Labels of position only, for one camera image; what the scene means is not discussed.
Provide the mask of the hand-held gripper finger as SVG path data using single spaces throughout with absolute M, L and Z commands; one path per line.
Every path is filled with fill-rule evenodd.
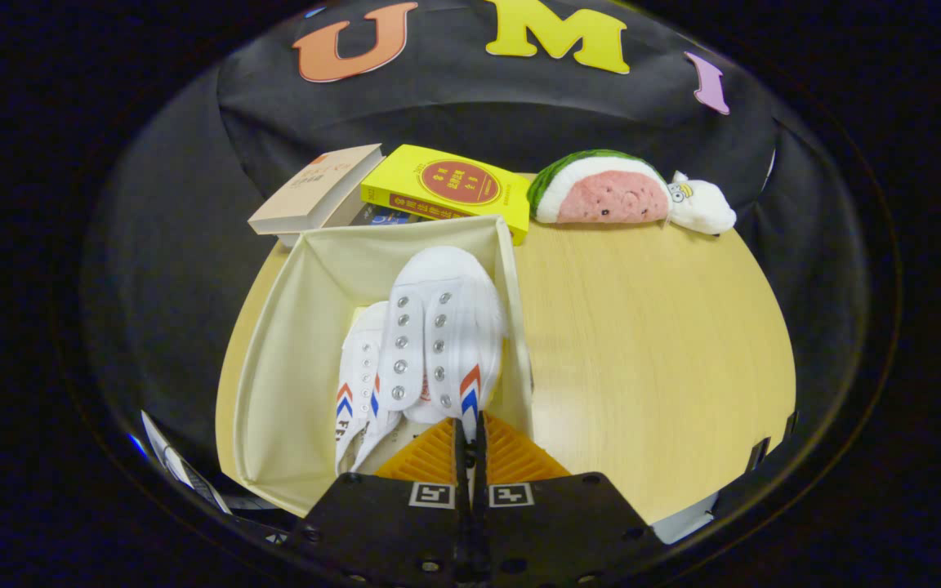
M 496 483 L 482 413 L 475 441 L 473 569 L 484 587 L 604 587 L 660 561 L 653 529 L 604 474 Z
M 328 586 L 457 587 L 473 516 L 466 436 L 451 424 L 451 483 L 344 473 L 292 531 L 292 558 Z

